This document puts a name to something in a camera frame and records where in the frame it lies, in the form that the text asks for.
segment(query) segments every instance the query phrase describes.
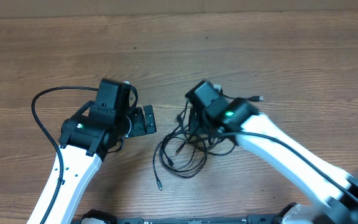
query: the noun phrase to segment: wooden table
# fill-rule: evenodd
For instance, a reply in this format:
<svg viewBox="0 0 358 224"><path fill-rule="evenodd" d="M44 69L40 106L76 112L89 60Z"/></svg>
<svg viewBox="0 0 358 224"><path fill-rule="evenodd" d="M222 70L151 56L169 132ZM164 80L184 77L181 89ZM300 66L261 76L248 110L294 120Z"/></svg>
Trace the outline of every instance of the wooden table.
<svg viewBox="0 0 358 224"><path fill-rule="evenodd" d="M239 147L210 157L192 179L157 163L158 190L154 149L177 125L184 94L204 78L227 95L263 95L256 105L291 137L358 170L358 11L0 19L0 223L26 222L55 158L31 115L34 95L53 86L97 87L103 77L129 80L139 104L153 104L158 133L128 139L108 155L76 217L92 208L118 217L241 216L308 203ZM64 119L94 97L58 91L41 97L37 111L57 139Z"/></svg>

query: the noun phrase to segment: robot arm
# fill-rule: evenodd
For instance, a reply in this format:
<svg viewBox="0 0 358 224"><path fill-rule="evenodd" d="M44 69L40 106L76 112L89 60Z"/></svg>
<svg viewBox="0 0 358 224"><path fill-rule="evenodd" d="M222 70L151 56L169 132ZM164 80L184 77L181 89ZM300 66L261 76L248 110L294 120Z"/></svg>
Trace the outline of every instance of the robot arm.
<svg viewBox="0 0 358 224"><path fill-rule="evenodd" d="M42 93L72 88L52 88ZM85 188L110 153L109 149L121 142L119 149L111 152L120 151L124 138L153 134L157 131L152 106L144 106L143 110L136 107L137 91L132 85L104 78L97 91L95 101L85 103L62 124L58 149L64 167L60 167L61 161L57 155L48 182L28 224L71 223ZM135 102L129 106L131 91L135 94ZM84 116L83 113L87 109L89 115ZM62 180L59 179L60 169L63 169ZM59 182L62 184L57 197L51 202ZM47 213L50 203L53 207Z"/></svg>
<svg viewBox="0 0 358 224"><path fill-rule="evenodd" d="M278 129L265 114L252 115L241 125L241 128L244 132L268 135L287 143L345 189L351 186L347 181L351 177L350 174L312 154ZM329 207L327 201L331 197L340 199L343 196L338 188L284 146L256 136L236 135L236 141L238 145L261 157L294 183L313 205Z"/></svg>
<svg viewBox="0 0 358 224"><path fill-rule="evenodd" d="M202 81L186 97L198 114L204 131L229 138L272 165L293 182L312 202L315 216L303 223L358 224L358 178L318 158L278 129L246 99L228 103L222 90ZM296 215L285 217L291 223Z"/></svg>

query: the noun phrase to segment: green led light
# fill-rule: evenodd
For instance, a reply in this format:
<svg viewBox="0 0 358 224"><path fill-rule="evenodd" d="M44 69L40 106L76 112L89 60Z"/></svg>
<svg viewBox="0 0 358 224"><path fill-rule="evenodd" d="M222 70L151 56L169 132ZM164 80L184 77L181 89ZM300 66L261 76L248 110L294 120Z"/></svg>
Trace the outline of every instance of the green led light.
<svg viewBox="0 0 358 224"><path fill-rule="evenodd" d="M234 114L234 113L233 113L232 111L228 111L228 112L226 112L225 115L226 115L226 116L233 116L233 114Z"/></svg>

